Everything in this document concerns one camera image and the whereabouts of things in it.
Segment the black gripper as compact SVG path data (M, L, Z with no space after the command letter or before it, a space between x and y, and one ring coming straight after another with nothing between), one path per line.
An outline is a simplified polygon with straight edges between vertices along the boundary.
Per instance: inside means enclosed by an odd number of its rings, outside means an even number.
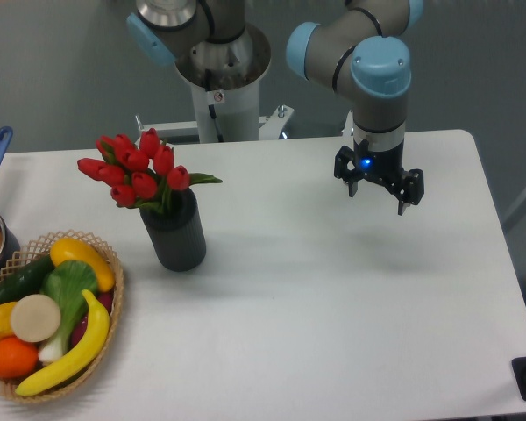
M398 200L398 215L418 205L424 195L424 173L414 168L402 167L404 141L387 151L371 151L366 140L353 142L354 149L342 146L334 159L334 177L342 180L349 197L358 191L358 182L366 180L387 187L387 191Z

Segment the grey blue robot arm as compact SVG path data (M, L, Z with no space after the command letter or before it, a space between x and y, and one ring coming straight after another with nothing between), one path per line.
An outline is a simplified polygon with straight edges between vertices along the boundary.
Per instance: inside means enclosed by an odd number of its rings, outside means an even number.
M422 12L420 1L348 1L331 24L298 25L285 52L295 74L351 104L353 144L337 153L334 175L351 193L363 180L380 185L400 210L424 194L423 172L402 165L411 61L401 35ZM151 61L189 85L203 143L261 138L259 83L271 47L244 2L139 1L126 25Z

